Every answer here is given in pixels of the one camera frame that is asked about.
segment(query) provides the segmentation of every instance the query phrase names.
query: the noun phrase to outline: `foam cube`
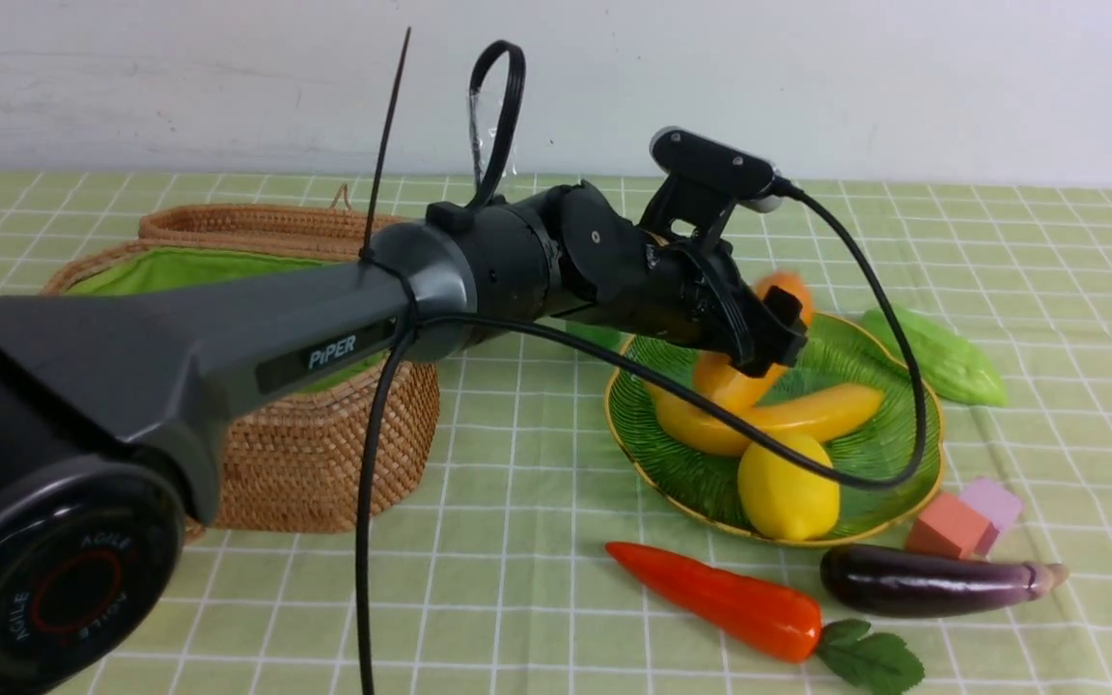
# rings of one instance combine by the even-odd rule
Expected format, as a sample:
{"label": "foam cube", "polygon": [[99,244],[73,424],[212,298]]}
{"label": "foam cube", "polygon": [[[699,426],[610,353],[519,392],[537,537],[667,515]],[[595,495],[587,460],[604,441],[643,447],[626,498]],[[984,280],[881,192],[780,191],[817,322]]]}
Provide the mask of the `foam cube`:
{"label": "foam cube", "polygon": [[1023,500],[1002,486],[997,480],[979,478],[972,480],[959,498],[981,516],[990,519],[990,528],[976,546],[976,554],[989,555],[993,546],[1011,529],[1023,512]]}
{"label": "foam cube", "polygon": [[912,525],[904,549],[966,559],[990,530],[990,519],[950,493],[940,494]]}

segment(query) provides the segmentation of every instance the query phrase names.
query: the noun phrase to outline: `red block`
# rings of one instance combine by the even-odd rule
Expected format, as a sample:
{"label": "red block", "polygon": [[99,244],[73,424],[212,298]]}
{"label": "red block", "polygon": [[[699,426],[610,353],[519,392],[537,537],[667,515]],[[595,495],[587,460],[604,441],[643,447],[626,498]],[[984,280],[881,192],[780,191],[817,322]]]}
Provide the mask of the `red block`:
{"label": "red block", "polygon": [[904,549],[966,559],[991,528],[990,519],[950,493],[940,494],[919,515]]}

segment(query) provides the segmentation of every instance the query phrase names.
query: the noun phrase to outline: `table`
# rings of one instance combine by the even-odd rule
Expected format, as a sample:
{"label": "table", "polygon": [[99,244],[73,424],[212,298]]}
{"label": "table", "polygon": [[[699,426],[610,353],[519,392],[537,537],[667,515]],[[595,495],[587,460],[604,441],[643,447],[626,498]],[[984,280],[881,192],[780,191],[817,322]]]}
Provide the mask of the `table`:
{"label": "table", "polygon": [[[512,177],[516,197],[565,177]],[[138,217],[193,201],[326,206],[369,181],[169,172],[0,172],[0,294],[127,241]],[[657,179],[593,178],[638,216]],[[1024,516],[996,550],[1060,559],[1042,602],[944,620],[874,620],[926,666],[917,692],[1112,692],[1112,190],[808,181],[856,235],[893,302],[983,345],[1005,409],[945,404],[947,489],[1002,479]],[[383,211],[468,201],[465,177],[384,182]],[[821,311],[873,307],[836,238],[793,203],[728,226],[746,277],[782,266]],[[609,370],[564,347],[499,339],[440,365],[444,410],[427,477],[374,525],[378,691],[441,695],[851,692],[646,596],[605,557],[641,540],[806,589],[815,552],[729,538],[641,487],[604,423]],[[880,542],[896,542],[890,536]],[[64,686],[101,694],[358,692],[353,536],[214,530],[115,655]]]}

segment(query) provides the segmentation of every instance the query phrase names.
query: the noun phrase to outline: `pink block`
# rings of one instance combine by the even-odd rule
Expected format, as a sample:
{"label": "pink block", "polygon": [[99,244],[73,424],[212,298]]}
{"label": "pink block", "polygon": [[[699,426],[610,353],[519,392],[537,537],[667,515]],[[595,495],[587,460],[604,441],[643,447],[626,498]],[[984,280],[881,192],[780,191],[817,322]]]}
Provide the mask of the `pink block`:
{"label": "pink block", "polygon": [[1020,519],[1023,510],[1023,500],[1011,494],[1010,489],[1003,487],[997,480],[990,478],[979,478],[972,480],[963,492],[959,494],[961,502],[972,507],[981,516],[990,519],[990,529],[981,538],[976,546],[976,555],[987,555],[994,543],[1002,538],[1011,529],[1015,520]]}

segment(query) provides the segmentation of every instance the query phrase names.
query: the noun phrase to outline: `green leaf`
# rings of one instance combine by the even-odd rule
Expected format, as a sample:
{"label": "green leaf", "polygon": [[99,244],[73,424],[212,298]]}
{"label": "green leaf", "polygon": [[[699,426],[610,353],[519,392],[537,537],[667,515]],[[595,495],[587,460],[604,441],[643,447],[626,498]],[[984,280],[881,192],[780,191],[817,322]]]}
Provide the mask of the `green leaf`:
{"label": "green leaf", "polygon": [[895,634],[874,633],[862,639],[844,639],[848,631],[860,633],[850,624],[833,642],[817,644],[817,656],[826,668],[846,683],[870,691],[873,695],[902,695],[924,681],[925,667],[907,643]]}
{"label": "green leaf", "polygon": [[870,624],[862,619],[847,618],[833,624],[826,625],[822,628],[822,641],[817,643],[817,646],[824,646],[824,644],[838,644],[842,642],[856,642],[861,637],[865,637],[868,634]]}

